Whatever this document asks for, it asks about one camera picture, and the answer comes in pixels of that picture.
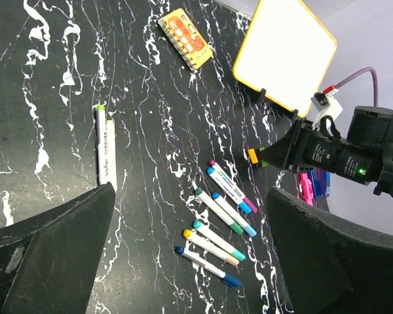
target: pink marker cap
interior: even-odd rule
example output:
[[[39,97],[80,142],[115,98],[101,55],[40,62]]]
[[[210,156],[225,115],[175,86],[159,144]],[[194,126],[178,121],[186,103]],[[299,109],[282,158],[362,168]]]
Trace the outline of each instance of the pink marker cap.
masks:
[[[245,197],[245,198],[243,199],[243,201],[246,203],[247,206],[249,206],[249,208],[252,210],[252,213],[253,213],[253,214],[256,214],[256,213],[257,213],[257,208],[256,208],[256,206],[255,206],[247,197]]]

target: whiteboard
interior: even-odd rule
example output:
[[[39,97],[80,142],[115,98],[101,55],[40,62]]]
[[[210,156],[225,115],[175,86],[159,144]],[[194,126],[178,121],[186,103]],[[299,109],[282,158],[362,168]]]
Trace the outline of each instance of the whiteboard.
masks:
[[[260,0],[233,65],[236,80],[305,117],[336,40],[300,0]]]

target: table surface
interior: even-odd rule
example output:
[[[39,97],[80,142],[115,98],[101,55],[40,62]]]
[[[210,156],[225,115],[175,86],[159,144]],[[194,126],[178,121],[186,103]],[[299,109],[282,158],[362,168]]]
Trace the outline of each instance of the table surface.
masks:
[[[157,25],[179,7],[215,53],[197,73]],[[95,187],[93,106],[115,121],[119,189],[88,313],[288,312],[265,198],[274,185],[296,194],[294,175],[250,167],[244,151],[290,122],[233,78],[248,26],[209,0],[0,1],[0,228]],[[253,239],[194,197],[217,190],[213,157],[260,208]],[[206,255],[242,288],[173,252],[196,217],[246,254],[237,268]]]

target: marker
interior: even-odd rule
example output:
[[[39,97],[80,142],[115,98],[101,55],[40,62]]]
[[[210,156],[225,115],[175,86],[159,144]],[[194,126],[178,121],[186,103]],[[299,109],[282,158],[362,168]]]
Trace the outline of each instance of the marker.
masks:
[[[325,198],[328,198],[330,195],[330,173],[321,169],[317,169],[319,182],[320,182],[320,190]]]
[[[228,244],[223,238],[221,238],[214,231],[209,229],[209,227],[203,225],[201,221],[194,221],[193,227],[197,232],[203,234],[204,237],[221,247],[224,251],[231,254],[231,256],[237,258],[239,261],[242,261],[246,258],[243,253],[236,250],[232,245]]]
[[[240,225],[240,227],[242,227],[243,230],[248,233],[249,236],[251,237],[256,236],[256,231],[248,224],[246,220],[242,218],[242,216],[240,216],[240,214],[236,211],[236,209],[234,209],[229,203],[227,203],[227,201],[224,199],[223,196],[221,196],[217,192],[214,192],[212,194],[212,199],[218,205],[220,205],[220,207],[224,209],[224,211],[227,214],[229,214],[230,217],[233,218],[234,221],[237,222]]]
[[[314,205],[314,193],[312,188],[312,181],[310,181],[307,173],[300,174],[301,186],[303,187],[304,201],[309,205]]]
[[[227,181],[227,183],[230,185],[232,188],[233,192],[238,195],[239,198],[241,198],[247,206],[253,211],[254,214],[257,213],[257,208],[256,206],[244,195],[243,191],[239,189],[237,184],[226,174],[226,172],[223,170],[223,168],[220,167],[219,164],[214,159],[211,159],[208,164],[214,168],[220,175],[224,177],[224,179]]]
[[[229,275],[228,273],[219,270],[213,264],[199,257],[197,253],[192,252],[186,249],[185,247],[175,247],[175,252],[177,252],[179,255],[186,257],[189,260],[192,260],[202,268],[208,270],[210,273],[213,273],[214,275],[220,277],[226,285],[233,288],[240,288],[242,286],[242,282],[238,280],[236,277],[233,277],[232,275]]]
[[[220,219],[225,222],[231,230],[237,234],[242,234],[243,229],[222,209],[211,197],[207,195],[202,189],[197,188],[195,190],[195,195],[199,198],[205,205],[207,205],[215,214],[217,214]]]
[[[210,252],[213,255],[216,255],[218,258],[224,260],[225,262],[229,263],[230,265],[237,266],[238,265],[238,260],[231,256],[229,253],[226,253],[219,247],[216,247],[214,244],[208,242],[205,240],[203,237],[200,237],[196,233],[192,232],[189,229],[186,229],[183,231],[183,237],[186,240],[189,240],[190,242],[198,245],[199,247],[202,247],[204,250]]]
[[[310,181],[312,181],[314,199],[318,200],[322,198],[323,195],[320,191],[320,181],[319,181],[317,169],[309,170],[307,172],[307,176],[309,177]]]
[[[117,157],[115,154],[115,124],[113,120],[106,121],[106,139],[107,180],[112,183],[113,189],[117,191]]]
[[[104,105],[96,106],[96,128],[98,132],[98,175],[99,184],[106,184],[106,112]]]
[[[209,167],[207,169],[207,174],[217,183],[217,185],[243,210],[245,214],[250,214],[251,209],[249,206],[244,203],[244,201],[237,196],[236,193],[233,192],[230,185],[227,183],[227,180],[224,179],[222,175],[220,175],[214,168]]]

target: small notebook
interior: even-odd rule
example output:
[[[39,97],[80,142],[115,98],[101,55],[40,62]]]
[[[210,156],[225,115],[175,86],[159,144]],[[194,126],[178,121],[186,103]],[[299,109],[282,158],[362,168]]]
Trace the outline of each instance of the small notebook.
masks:
[[[176,50],[191,70],[197,70],[212,57],[212,50],[182,9],[158,20]]]

